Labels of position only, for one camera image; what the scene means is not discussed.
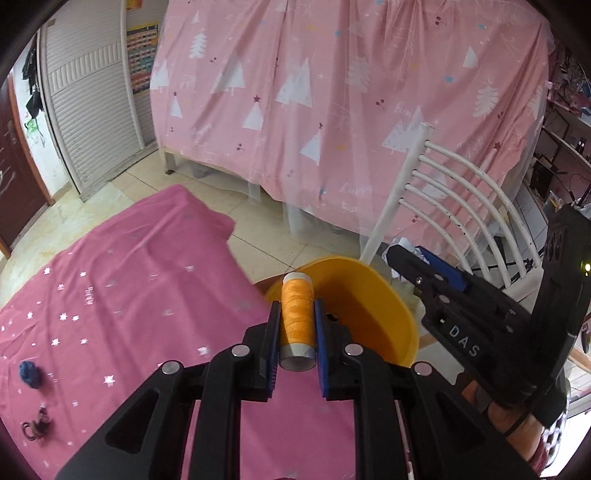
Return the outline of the person's right hand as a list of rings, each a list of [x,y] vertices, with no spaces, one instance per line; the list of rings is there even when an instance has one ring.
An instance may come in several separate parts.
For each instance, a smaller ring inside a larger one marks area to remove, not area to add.
[[[492,425],[533,469],[546,465],[548,454],[543,442],[544,427],[533,415],[519,421],[523,415],[521,409],[506,410],[495,402],[489,404],[487,414]]]

